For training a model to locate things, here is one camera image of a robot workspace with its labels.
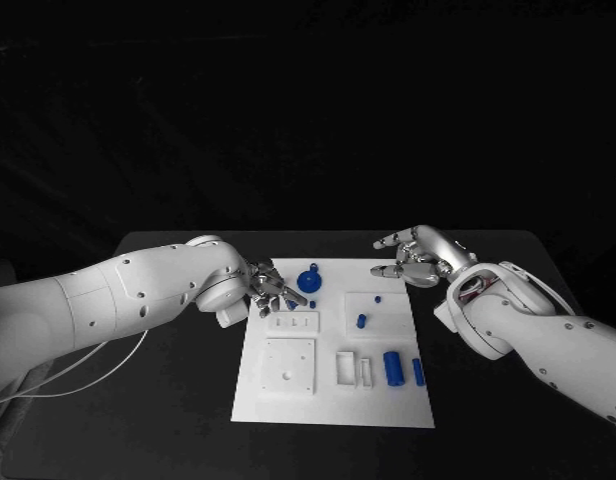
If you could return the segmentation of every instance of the blue cylinder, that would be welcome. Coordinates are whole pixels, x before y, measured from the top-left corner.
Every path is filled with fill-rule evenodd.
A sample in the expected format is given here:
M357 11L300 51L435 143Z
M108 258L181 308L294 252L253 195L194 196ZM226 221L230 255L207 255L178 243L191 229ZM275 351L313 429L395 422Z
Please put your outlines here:
M412 359L412 370L415 371L415 383L418 387L425 385L425 377L422 375L422 364L419 363L419 358Z
M314 293L321 288L321 276L318 275L317 264L310 265L310 269L297 277L297 288L304 293Z
M386 382L389 387L399 387L405 384L403 369L401 368L401 357L398 352L383 354L383 368L386 370Z

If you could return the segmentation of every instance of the table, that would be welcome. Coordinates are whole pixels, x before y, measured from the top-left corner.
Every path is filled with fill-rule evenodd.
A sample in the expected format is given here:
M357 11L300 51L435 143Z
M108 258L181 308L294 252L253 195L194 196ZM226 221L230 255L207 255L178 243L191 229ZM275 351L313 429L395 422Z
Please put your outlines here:
M248 258L390 260L393 249L372 249L389 233L135 232L115 255L217 234ZM529 232L448 233L480 261L514 262L576 306ZM546 388L513 352L490 361L471 351L432 315L442 287L408 286L408 293L435 430L230 422L245 327L220 329L215 315L191 306L150 331L140 351L104 382L72 396L34 401L7 446L4 475L55 480L616 478L612 426ZM42 393L86 384L137 339L112 342ZM55 371L82 355L56 361Z

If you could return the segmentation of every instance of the blue cap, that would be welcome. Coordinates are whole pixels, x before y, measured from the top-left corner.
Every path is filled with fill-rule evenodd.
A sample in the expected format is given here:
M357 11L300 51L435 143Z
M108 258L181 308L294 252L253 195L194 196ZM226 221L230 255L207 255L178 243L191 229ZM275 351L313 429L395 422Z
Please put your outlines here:
M297 277L297 288L304 293L314 293L321 287L321 276L318 275L317 264L310 265L310 269Z

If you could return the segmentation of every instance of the white cable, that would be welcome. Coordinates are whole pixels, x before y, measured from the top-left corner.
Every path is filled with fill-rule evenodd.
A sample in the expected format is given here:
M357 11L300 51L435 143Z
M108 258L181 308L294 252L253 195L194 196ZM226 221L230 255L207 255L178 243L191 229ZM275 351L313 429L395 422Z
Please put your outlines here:
M46 378L37 385L33 385L30 388L26 388L20 392L16 392L11 394L8 397L4 397L0 399L0 403L7 402L16 397L20 397L24 393L30 392L34 390L37 387L42 387L44 384L50 383L56 378L59 378L65 373L67 373L70 370L73 370L95 354L95 352L105 346L108 342L102 342L88 353L88 355L83 356L83 358L75 362L72 365L69 365L59 373L56 373L52 377Z
M127 362L127 360L129 359L129 357L134 355L134 352L137 351L140 345L141 345L141 342L144 341L144 338L145 338L145 334L148 333L148 330L144 330L144 334L141 335L141 338L138 339L138 343L137 345L134 346L129 354L127 355L127 357L124 357L124 360L117 364L115 368L112 368L112 370L101 377L98 378L95 381L92 381L88 385L85 385L83 387L78 388L76 390L72 390L69 392L63 392L63 393L53 393L50 395L23 395L23 394L18 394L18 395L13 395L11 397L7 397L4 399L0 400L0 403L7 401L10 398L16 397L16 396L20 396L21 398L55 398L55 397L62 397L65 395L70 395L72 393L76 393L76 392L80 392L82 390L85 390L88 387L92 387L101 380L104 380L106 377L109 377L109 375L112 375L112 373L115 373L117 369L124 365L124 363Z
M552 298L559 302L559 305L566 309L571 315L575 315L574 309L571 308L571 305L566 303L563 298L559 296L559 294L549 288L549 286L542 282L542 280L530 273L526 272L517 265L514 265L510 262L501 262L506 263L509 266L516 267L519 270L524 272L530 280L545 289L545 291L552 295Z

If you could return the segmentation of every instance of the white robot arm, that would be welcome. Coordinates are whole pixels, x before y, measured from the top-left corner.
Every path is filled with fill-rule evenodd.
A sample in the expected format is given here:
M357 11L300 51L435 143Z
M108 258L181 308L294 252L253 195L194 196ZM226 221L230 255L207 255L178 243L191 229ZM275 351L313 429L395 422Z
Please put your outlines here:
M375 267L372 274L422 288L447 278L447 298L434 313L451 332L491 360L516 350L536 377L616 423L616 329L558 314L526 272L506 262L477 263L432 227L413 227L375 243L377 249L386 246L398 246L396 265Z
M307 304L271 261L246 262L215 236L1 287L0 392L37 365L168 322L191 302L228 327L246 318L245 294L262 316L278 309L279 295Z

